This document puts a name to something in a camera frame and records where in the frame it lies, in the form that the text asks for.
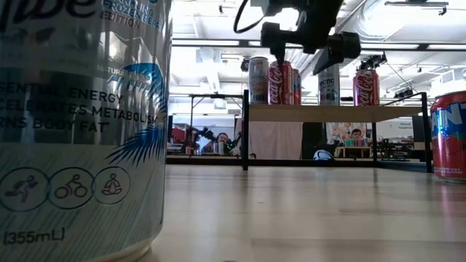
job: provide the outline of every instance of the floor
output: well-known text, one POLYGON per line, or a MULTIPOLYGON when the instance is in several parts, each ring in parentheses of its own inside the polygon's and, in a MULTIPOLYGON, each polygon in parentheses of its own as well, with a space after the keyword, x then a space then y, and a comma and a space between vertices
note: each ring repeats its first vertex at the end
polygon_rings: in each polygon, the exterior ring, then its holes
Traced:
POLYGON ((360 168, 167 167, 141 262, 465 261, 466 186, 360 168))

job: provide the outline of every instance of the shelf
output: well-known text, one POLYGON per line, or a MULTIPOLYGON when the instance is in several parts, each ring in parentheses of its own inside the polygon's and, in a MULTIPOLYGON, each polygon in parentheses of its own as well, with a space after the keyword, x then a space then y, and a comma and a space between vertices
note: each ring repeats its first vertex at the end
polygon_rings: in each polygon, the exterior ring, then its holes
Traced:
POLYGON ((414 116, 421 107, 410 106, 288 106, 250 105, 252 122, 372 123, 414 116))

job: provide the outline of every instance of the meditation icon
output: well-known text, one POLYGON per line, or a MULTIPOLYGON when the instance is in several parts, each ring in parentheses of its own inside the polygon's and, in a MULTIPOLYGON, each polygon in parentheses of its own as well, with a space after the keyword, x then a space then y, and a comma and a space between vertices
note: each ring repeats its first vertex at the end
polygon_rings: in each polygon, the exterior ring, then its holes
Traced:
POLYGON ((117 195, 123 191, 122 187, 117 180, 117 174, 111 174, 110 180, 105 183, 103 187, 102 194, 106 196, 117 195))

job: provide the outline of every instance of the white curtain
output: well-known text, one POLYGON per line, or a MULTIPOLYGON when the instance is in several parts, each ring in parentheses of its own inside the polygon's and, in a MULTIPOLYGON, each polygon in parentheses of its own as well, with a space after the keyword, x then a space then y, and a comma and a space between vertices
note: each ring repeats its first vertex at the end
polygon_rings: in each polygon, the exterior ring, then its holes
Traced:
MULTIPOLYGON (((240 130, 241 121, 238 121, 236 131, 240 130)), ((249 154, 255 153, 257 159, 298 160, 302 135, 302 123, 250 122, 249 154)))

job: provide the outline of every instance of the red can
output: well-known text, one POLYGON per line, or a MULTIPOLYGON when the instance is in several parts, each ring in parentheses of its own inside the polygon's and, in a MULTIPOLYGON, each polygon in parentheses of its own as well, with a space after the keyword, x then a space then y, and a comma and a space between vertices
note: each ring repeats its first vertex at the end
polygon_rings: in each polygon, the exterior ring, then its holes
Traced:
POLYGON ((375 70, 359 70, 353 79, 355 106, 380 106, 379 75, 375 70))
POLYGON ((282 65, 277 61, 270 64, 269 104, 293 105, 293 68, 288 61, 282 65))
POLYGON ((436 97, 430 118, 435 175, 466 181, 466 91, 436 97))
POLYGON ((293 69, 293 104, 301 105, 301 74, 293 69))

